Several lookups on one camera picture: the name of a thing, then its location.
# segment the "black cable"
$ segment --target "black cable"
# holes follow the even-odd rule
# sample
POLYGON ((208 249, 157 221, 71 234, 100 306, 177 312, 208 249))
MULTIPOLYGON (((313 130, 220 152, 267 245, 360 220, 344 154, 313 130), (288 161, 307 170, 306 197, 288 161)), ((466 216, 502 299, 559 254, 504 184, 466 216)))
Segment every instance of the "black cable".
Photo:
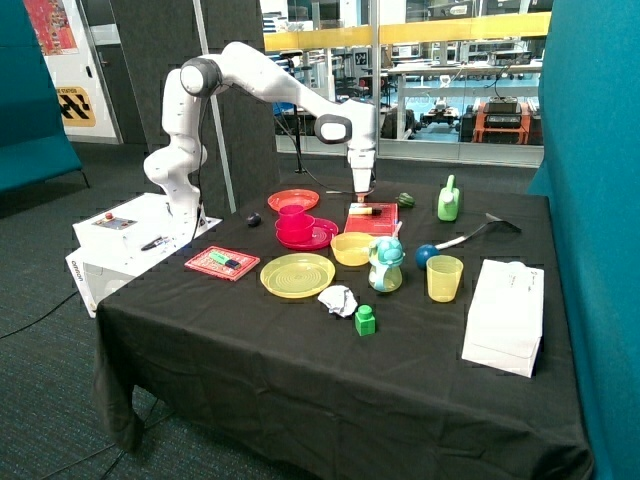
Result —
POLYGON ((78 294, 78 291, 76 290, 75 292, 73 292, 71 295, 69 295, 67 298, 65 298, 62 302, 60 302, 58 305, 56 305, 55 307, 53 307, 51 310, 49 310, 47 313, 45 313, 42 317, 40 317, 38 320, 36 320, 35 322, 32 322, 28 325, 25 325, 24 327, 19 328, 18 330, 14 330, 13 332, 7 333, 5 335, 2 335, 0 337, 0 340, 2 340, 3 338, 7 338, 10 337, 11 335, 15 335, 16 333, 20 333, 23 330, 26 330, 27 328, 31 328, 33 327, 36 323, 41 322, 42 320, 44 320, 45 318, 47 318, 49 315, 51 315, 53 312, 55 312, 57 309, 59 309, 62 305, 64 305, 65 303, 67 303, 69 300, 71 300, 71 298, 73 298, 75 295, 78 294))
MULTIPOLYGON (((161 424, 162 422, 164 422, 166 419, 168 419, 169 417, 171 417, 171 416, 172 416, 172 415, 174 415, 175 413, 176 413, 176 412, 174 412, 174 411, 169 412, 168 414, 164 415, 164 416, 163 416, 163 417, 161 417, 160 419, 158 419, 158 420, 156 420, 155 422, 153 422, 153 423, 152 423, 151 425, 149 425, 148 427, 145 427, 144 431, 145 431, 145 432, 148 432, 149 430, 151 430, 151 429, 153 429, 153 428, 157 427, 159 424, 161 424)), ((79 465, 79 464, 81 464, 82 462, 86 462, 87 460, 90 460, 90 459, 92 459, 93 457, 96 457, 96 456, 100 455, 101 453, 104 453, 104 452, 106 452, 107 450, 109 450, 109 449, 111 449, 111 448, 113 448, 113 447, 115 447, 115 446, 116 446, 116 444, 115 444, 115 443, 112 443, 111 445, 107 445, 106 447, 101 448, 100 450, 96 450, 95 452, 90 453, 89 455, 87 455, 87 456, 86 456, 86 457, 84 457, 84 458, 81 458, 80 460, 76 460, 76 461, 75 461, 75 462, 73 462, 73 463, 69 463, 68 465, 65 465, 64 467, 59 468, 59 469, 58 469, 58 470, 56 470, 55 472, 51 472, 51 473, 49 473, 49 474, 45 475, 44 477, 40 478, 40 480, 48 480, 48 479, 50 479, 51 477, 53 477, 54 475, 57 475, 58 473, 62 473, 62 472, 64 472, 65 470, 70 469, 71 467, 75 467, 76 465, 79 465)))
POLYGON ((504 75, 504 73, 509 70, 509 67, 511 67, 511 64, 509 65, 505 65, 499 73, 496 74, 496 79, 493 81, 493 83, 491 85, 485 85, 484 88, 491 88, 493 87, 493 90, 496 92, 496 97, 498 97, 500 100, 502 100, 502 97, 500 96, 500 94, 498 93, 498 80, 500 80, 502 78, 502 75, 504 75))
MULTIPOLYGON (((293 142, 293 146, 294 146, 294 148, 295 148, 295 150, 296 150, 296 155, 298 156, 298 162, 300 163, 300 165, 302 165, 302 168, 305 170, 305 173, 308 173, 308 174, 309 174, 309 176, 310 176, 310 177, 311 177, 311 178, 312 178, 312 179, 313 179, 313 180, 314 180, 318 185, 320 185, 320 186, 321 186, 321 187, 323 187, 323 188, 326 188, 326 189, 327 189, 327 190, 329 190, 329 191, 336 192, 336 193, 344 193, 344 194, 347 194, 347 195, 355 195, 355 194, 357 194, 357 192, 344 191, 344 190, 338 190, 338 189, 335 189, 335 188, 331 188, 331 187, 329 187, 329 186, 325 185, 324 183, 322 183, 320 180, 318 180, 318 179, 317 179, 317 178, 316 178, 316 177, 315 177, 315 176, 314 176, 314 175, 309 171, 309 169, 304 165, 304 163, 302 162, 302 152, 300 152, 300 151, 298 150, 298 146, 297 146, 297 144, 296 144, 296 141, 295 141, 295 139, 293 138, 293 136, 291 135, 291 132, 289 131, 289 129, 288 129, 287 127, 285 127, 285 126, 280 122, 280 120, 278 120, 278 117, 277 117, 277 116, 274 116, 274 118, 275 118, 276 122, 278 122, 278 125, 280 125, 280 128, 284 131, 284 133, 285 133, 285 134, 289 137, 289 139, 293 142)), ((372 188, 370 191, 366 192, 366 195, 369 195, 371 192, 373 192, 373 188, 372 188)))
MULTIPOLYGON (((156 401, 153 402, 153 405, 151 406, 151 410, 149 410, 149 413, 144 419, 144 423, 146 423, 149 417, 151 417, 151 414, 153 413, 153 409, 156 408, 156 405, 158 405, 159 400, 160 400, 159 398, 156 398, 156 401)), ((100 480, 105 480, 109 475, 111 475, 111 472, 113 472, 113 470, 118 466, 118 463, 120 463, 120 460, 122 460, 122 457, 124 457, 124 454, 125 454, 125 451, 120 450, 120 453, 118 453, 118 456, 113 461, 111 466, 107 468, 107 470, 102 474, 102 476, 100 477, 100 480)))
POLYGON ((207 97, 207 99, 204 102, 204 106, 202 108, 202 111, 200 112, 200 116, 199 116, 199 122, 198 122, 198 140, 200 141, 200 161, 198 162, 198 182, 197 182, 197 188, 198 188, 198 209, 196 211, 196 224, 193 227, 193 234, 191 235, 191 241, 193 242, 193 239, 196 238, 196 232, 198 231, 198 225, 200 224, 200 214, 202 212, 202 186, 201 186, 201 182, 200 182, 200 171, 202 169, 202 160, 204 158, 204 142, 202 140, 202 124, 204 123, 204 116, 207 112, 207 107, 209 106, 209 101, 211 100, 211 97, 207 97))

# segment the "glass wall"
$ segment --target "glass wall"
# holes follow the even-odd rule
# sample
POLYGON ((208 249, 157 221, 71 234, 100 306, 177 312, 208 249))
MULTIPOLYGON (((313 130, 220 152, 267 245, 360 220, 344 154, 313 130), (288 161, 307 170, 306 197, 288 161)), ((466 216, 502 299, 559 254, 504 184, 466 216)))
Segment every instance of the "glass wall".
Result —
MULTIPOLYGON (((378 106, 380 158, 541 162, 552 0, 261 3, 274 61, 328 100, 378 106)), ((274 105, 279 150, 294 152, 295 136, 303 152, 345 152, 319 142, 313 116, 295 113, 274 105)))

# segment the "pink bowl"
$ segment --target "pink bowl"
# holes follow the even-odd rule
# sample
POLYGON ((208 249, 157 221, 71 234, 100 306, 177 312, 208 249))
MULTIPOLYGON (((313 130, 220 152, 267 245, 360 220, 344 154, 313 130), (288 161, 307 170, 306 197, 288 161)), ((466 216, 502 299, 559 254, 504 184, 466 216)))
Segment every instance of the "pink bowl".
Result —
POLYGON ((313 235, 313 224, 316 219, 311 215, 304 215, 300 228, 290 228, 288 225, 283 226, 282 220, 276 220, 276 232, 278 238, 287 243, 301 243, 311 239, 313 235))

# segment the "blue ball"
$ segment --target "blue ball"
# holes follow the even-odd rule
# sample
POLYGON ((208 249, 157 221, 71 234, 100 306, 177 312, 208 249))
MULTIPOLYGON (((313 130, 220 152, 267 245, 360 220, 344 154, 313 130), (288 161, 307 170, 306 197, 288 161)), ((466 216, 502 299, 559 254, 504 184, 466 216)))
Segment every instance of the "blue ball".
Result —
POLYGON ((436 255, 440 255, 440 250, 436 247, 429 244, 422 245, 416 250, 416 265, 418 265, 420 270, 426 270, 427 260, 431 257, 435 257, 436 255))

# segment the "gray carpet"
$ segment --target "gray carpet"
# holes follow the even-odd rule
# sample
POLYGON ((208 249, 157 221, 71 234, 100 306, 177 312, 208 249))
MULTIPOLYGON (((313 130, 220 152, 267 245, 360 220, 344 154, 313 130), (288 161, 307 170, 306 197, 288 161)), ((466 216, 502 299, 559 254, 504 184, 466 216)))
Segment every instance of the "gray carpet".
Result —
MULTIPOLYGON (((78 247, 73 223, 159 191, 144 177, 141 147, 74 147, 92 188, 74 172, 0 194, 0 337, 35 322, 75 291, 64 261, 78 247)), ((293 175, 295 165, 295 157, 283 156, 281 176, 293 175)), ((309 158, 305 166, 320 176, 350 176, 340 159, 309 158)), ((535 173, 384 161, 378 177, 419 188, 442 183, 451 172, 464 188, 517 192, 535 173)), ((94 342, 94 322, 77 295, 36 325, 0 340, 0 478, 101 478, 116 459, 119 451, 106 448, 111 442, 90 398, 94 342)), ((143 418, 154 403, 152 395, 136 390, 134 407, 143 418)), ((314 478, 170 414, 162 402, 155 406, 140 451, 124 455, 109 478, 314 478)))

